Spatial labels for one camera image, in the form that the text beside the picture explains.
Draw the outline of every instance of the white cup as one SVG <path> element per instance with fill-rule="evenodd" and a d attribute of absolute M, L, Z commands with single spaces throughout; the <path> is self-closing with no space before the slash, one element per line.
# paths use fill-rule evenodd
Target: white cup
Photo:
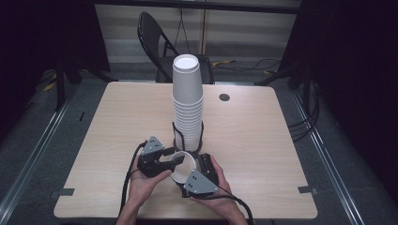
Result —
<path fill-rule="evenodd" d="M 193 104 L 203 97 L 199 60 L 191 54 L 181 54 L 173 63 L 173 98 L 180 104 Z"/>
<path fill-rule="evenodd" d="M 171 174 L 173 180 L 179 184 L 185 184 L 192 170 L 197 169 L 196 160 L 187 152 L 178 151 L 170 157 L 170 160 L 182 156 L 184 156 L 184 160 L 181 164 L 176 165 L 175 171 Z"/>

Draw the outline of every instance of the gray floor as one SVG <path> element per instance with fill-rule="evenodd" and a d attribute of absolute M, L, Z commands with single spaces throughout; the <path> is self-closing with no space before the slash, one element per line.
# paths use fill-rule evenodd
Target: gray floor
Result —
<path fill-rule="evenodd" d="M 253 63 L 236 63 L 231 67 L 237 65 L 250 68 Z M 272 63 L 266 62 L 263 66 L 266 65 L 272 65 Z M 110 76 L 118 79 L 154 80 L 155 69 L 151 64 L 111 66 Z M 214 74 L 217 82 L 253 83 L 267 77 L 262 70 L 235 72 L 215 69 Z M 270 86 L 275 89 L 286 123 L 290 125 L 302 119 L 292 93 L 287 89 L 287 81 L 288 79 L 280 79 Z M 51 198 L 52 191 L 62 188 L 65 184 L 105 88 L 105 82 L 89 74 L 84 74 L 82 83 L 77 86 L 77 92 L 72 97 L 62 122 L 45 149 L 42 159 L 8 220 L 8 224 L 115 223 L 112 218 L 56 218 L 53 213 L 56 198 Z M 1 142 L 0 196 L 2 199 L 19 175 L 24 163 L 29 159 L 41 134 L 51 120 L 55 104 L 55 89 L 48 92 L 38 91 L 21 120 Z M 336 121 L 322 98 L 316 128 L 352 195 L 364 224 L 398 224 L 397 206 L 391 201 L 388 193 L 378 182 L 366 162 L 353 149 L 344 133 L 338 129 Z M 295 142 L 295 146 L 310 187 L 316 188 L 318 191 L 318 194 L 314 195 L 318 216 L 312 220 L 276 219 L 275 224 L 352 224 L 330 182 L 327 170 L 310 136 Z M 156 221 L 139 222 L 154 224 Z M 185 222 L 163 221 L 161 224 Z M 256 224 L 271 224 L 271 222 L 264 219 L 257 220 Z"/>

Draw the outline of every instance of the wooden table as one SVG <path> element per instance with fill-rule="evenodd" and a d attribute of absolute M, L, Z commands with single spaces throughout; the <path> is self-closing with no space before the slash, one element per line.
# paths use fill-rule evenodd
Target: wooden table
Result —
<path fill-rule="evenodd" d="M 155 135 L 173 145 L 172 85 L 108 84 L 54 209 L 59 218 L 116 218 L 132 154 Z M 222 101 L 220 94 L 230 100 Z M 205 131 L 201 153 L 213 155 L 233 193 L 248 204 L 254 218 L 315 218 L 317 210 L 296 149 L 270 87 L 204 85 Z M 156 186 L 139 218 L 218 218 L 188 199 L 169 177 Z"/>

